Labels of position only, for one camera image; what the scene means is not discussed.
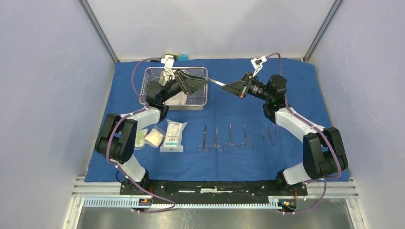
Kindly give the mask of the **metal mesh tray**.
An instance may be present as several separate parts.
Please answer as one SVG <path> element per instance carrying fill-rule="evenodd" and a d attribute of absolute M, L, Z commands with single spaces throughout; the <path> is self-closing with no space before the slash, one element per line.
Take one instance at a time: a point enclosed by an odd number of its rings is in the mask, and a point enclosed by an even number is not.
<path fill-rule="evenodd" d="M 208 78 L 208 70 L 205 67 L 176 67 L 173 68 L 173 72 L 176 70 L 181 69 L 184 72 L 195 75 L 199 77 Z M 139 103 L 141 105 L 145 105 L 144 100 L 146 99 L 146 86 L 151 81 L 160 82 L 160 74 L 162 71 L 165 71 L 163 67 L 148 67 L 144 72 L 142 87 L 141 87 L 141 98 L 139 98 Z M 208 85 L 199 89 L 195 93 L 191 95 L 187 95 L 187 101 L 184 105 L 168 105 L 170 110 L 175 111 L 197 111 L 204 109 L 207 103 L 208 97 Z"/>

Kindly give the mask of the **steel scalpel handle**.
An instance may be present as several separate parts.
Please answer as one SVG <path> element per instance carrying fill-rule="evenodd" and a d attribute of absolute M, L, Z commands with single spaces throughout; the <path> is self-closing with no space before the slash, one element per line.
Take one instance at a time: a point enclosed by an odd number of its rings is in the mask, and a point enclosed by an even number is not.
<path fill-rule="evenodd" d="M 212 82 L 214 84 L 217 84 L 217 85 L 219 85 L 221 87 L 225 85 L 225 83 L 222 83 L 220 81 L 217 81 L 217 80 L 214 80 L 214 79 L 211 79 L 211 78 L 208 78 L 208 81 L 210 81 L 210 82 Z"/>

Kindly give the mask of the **blue surgical wrap cloth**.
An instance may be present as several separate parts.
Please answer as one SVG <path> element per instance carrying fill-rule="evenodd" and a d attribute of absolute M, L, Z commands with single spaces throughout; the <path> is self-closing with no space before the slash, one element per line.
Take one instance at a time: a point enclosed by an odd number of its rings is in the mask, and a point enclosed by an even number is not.
<path fill-rule="evenodd" d="M 119 62 L 115 65 L 110 95 L 103 121 L 110 113 L 125 114 L 142 108 L 132 89 L 131 75 L 138 62 Z M 254 69 L 249 59 L 196 59 L 175 62 L 174 66 L 205 67 L 209 77 L 223 83 L 240 79 Z M 331 121 L 317 79 L 316 67 L 307 62 L 282 58 L 283 76 L 287 79 L 289 105 L 300 115 L 324 127 Z M 280 146 L 277 145 L 274 126 L 263 113 L 264 101 L 251 95 L 240 99 L 209 83 L 208 102 L 200 111 L 169 111 L 167 119 L 188 122 L 184 131 L 182 153 L 161 153 L 158 148 L 145 146 L 135 150 L 139 163 L 149 172 L 150 179 L 170 181 L 257 181 L 273 180 L 277 172 L 302 161 L 302 143 L 284 128 L 278 127 Z M 244 125 L 252 149 L 202 152 L 204 126 L 207 127 L 207 145 L 215 140 L 219 131 L 219 143 L 228 142 L 229 124 L 232 124 L 233 141 L 244 141 Z M 271 131 L 274 146 L 268 138 L 265 124 Z M 260 128 L 266 136 L 263 145 Z M 114 165 L 93 152 L 85 182 L 116 182 Z"/>

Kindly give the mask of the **steel toothed tissue forceps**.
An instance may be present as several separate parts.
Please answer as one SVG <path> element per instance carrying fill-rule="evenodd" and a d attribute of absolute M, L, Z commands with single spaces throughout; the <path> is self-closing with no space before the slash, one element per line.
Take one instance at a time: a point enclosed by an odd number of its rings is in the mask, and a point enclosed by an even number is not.
<path fill-rule="evenodd" d="M 270 132 L 270 130 L 269 130 L 269 126 L 268 126 L 268 124 L 265 124 L 265 129 L 266 129 L 266 132 L 267 132 L 268 137 L 269 137 L 269 139 L 270 139 L 270 143 L 271 143 L 271 145 L 272 145 L 272 146 L 274 146 L 274 141 L 273 141 L 273 138 L 272 138 L 271 132 Z"/>

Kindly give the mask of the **white sterile packet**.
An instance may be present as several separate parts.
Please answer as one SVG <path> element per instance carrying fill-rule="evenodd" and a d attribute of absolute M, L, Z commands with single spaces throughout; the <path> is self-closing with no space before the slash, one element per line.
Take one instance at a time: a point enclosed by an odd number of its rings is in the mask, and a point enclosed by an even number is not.
<path fill-rule="evenodd" d="M 172 120 L 167 120 L 167 130 L 164 141 L 160 146 L 161 153 L 182 153 L 184 146 L 182 145 L 182 133 L 187 122 L 180 123 Z"/>

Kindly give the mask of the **steel needle holder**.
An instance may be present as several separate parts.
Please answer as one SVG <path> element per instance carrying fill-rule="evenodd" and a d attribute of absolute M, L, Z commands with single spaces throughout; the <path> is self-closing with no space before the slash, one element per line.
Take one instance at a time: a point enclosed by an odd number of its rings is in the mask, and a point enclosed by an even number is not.
<path fill-rule="evenodd" d="M 246 125 L 244 125 L 244 141 L 240 143 L 240 148 L 241 149 L 252 149 L 253 148 L 253 144 L 249 141 L 248 137 L 247 137 L 247 129 L 246 129 Z"/>

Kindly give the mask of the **steel hemostat forceps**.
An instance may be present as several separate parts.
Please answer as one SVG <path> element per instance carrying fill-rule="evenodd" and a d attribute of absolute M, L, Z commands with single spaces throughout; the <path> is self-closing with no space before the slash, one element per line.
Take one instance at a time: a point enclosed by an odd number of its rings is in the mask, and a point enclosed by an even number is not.
<path fill-rule="evenodd" d="M 234 143 L 233 141 L 233 132 L 232 132 L 232 124 L 229 124 L 229 138 L 228 138 L 228 143 L 224 144 L 224 149 L 231 149 L 233 148 L 234 150 L 237 150 L 239 148 L 239 145 Z"/>

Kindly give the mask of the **steel surgical scissors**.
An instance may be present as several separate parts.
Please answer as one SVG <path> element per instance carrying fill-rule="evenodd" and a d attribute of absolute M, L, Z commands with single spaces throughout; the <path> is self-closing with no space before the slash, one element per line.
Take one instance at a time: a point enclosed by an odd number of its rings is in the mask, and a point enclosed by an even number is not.
<path fill-rule="evenodd" d="M 206 138 L 207 138 L 207 128 L 206 128 L 206 126 L 204 126 L 202 144 L 200 146 L 198 146 L 199 151 L 203 151 L 203 152 L 209 151 L 209 146 L 206 144 Z"/>

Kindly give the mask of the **beige gauze packet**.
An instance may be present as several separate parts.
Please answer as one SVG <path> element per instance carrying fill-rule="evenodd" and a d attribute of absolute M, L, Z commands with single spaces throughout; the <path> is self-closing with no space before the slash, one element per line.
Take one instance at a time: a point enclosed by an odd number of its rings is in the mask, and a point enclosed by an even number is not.
<path fill-rule="evenodd" d="M 152 130 L 145 136 L 145 143 L 153 148 L 157 148 L 161 145 L 165 137 L 165 132 L 155 125 Z"/>

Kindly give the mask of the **steel ring-handled forceps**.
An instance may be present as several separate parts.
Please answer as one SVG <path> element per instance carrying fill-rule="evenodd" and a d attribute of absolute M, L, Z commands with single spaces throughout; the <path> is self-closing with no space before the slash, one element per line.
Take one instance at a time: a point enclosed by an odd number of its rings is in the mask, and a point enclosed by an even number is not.
<path fill-rule="evenodd" d="M 215 140 L 214 140 L 214 145 L 210 147 L 211 151 L 218 150 L 222 151 L 223 146 L 219 144 L 219 133 L 218 133 L 218 128 L 215 129 Z"/>

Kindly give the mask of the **green sterile packet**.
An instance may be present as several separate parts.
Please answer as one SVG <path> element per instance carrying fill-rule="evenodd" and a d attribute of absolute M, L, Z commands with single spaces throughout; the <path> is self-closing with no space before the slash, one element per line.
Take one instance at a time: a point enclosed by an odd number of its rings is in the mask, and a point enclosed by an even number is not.
<path fill-rule="evenodd" d="M 135 138 L 135 143 L 134 143 L 134 149 L 135 150 L 140 150 L 145 146 L 145 136 L 148 134 L 148 129 L 141 129 L 137 131 L 136 133 L 136 138 Z"/>

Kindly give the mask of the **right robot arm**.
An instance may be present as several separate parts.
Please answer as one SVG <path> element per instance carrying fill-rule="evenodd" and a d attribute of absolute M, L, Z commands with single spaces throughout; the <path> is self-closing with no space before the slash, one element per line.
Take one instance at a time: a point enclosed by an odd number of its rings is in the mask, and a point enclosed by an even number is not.
<path fill-rule="evenodd" d="M 246 73 L 240 80 L 222 85 L 222 89 L 239 98 L 248 94 L 263 100 L 267 119 L 286 129 L 303 144 L 302 162 L 284 169 L 278 175 L 276 189 L 287 195 L 301 182 L 321 178 L 339 178 L 348 168 L 348 161 L 339 130 L 325 128 L 303 117 L 289 106 L 286 99 L 287 80 L 275 74 L 267 83 Z"/>

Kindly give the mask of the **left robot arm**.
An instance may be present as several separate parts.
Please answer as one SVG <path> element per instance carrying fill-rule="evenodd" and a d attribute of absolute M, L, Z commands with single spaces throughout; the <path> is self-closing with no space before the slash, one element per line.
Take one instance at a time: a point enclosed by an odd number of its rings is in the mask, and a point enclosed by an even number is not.
<path fill-rule="evenodd" d="M 186 74 L 181 69 L 172 73 L 165 84 L 151 81 L 146 85 L 145 106 L 128 114 L 108 114 L 96 138 L 95 151 L 119 169 L 138 194 L 149 191 L 148 171 L 134 156 L 137 131 L 163 121 L 169 111 L 167 100 L 183 92 L 191 95 L 208 83 L 207 77 Z"/>

